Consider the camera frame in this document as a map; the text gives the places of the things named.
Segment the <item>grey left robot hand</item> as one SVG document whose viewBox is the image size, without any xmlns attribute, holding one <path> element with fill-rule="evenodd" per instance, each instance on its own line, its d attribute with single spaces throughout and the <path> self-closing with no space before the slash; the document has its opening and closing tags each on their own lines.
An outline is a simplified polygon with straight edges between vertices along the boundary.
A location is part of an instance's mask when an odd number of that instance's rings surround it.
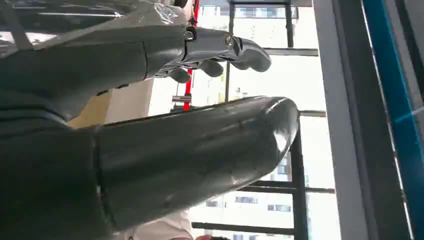
<svg viewBox="0 0 424 240">
<path fill-rule="evenodd" d="M 94 95 L 220 61 L 265 72 L 268 54 L 222 30 L 100 26 L 0 59 L 0 237 L 105 240 L 270 173 L 299 113 L 256 96 L 186 112 L 74 129 Z"/>
</svg>

